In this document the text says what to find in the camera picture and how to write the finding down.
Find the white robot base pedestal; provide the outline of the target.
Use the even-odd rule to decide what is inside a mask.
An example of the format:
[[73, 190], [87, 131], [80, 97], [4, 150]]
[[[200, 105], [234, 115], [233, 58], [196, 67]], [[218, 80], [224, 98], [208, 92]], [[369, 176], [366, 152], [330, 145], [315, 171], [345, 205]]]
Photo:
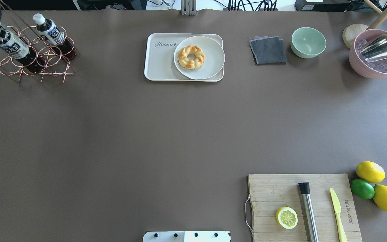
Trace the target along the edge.
[[231, 234], [224, 230], [151, 231], [143, 242], [231, 242]]

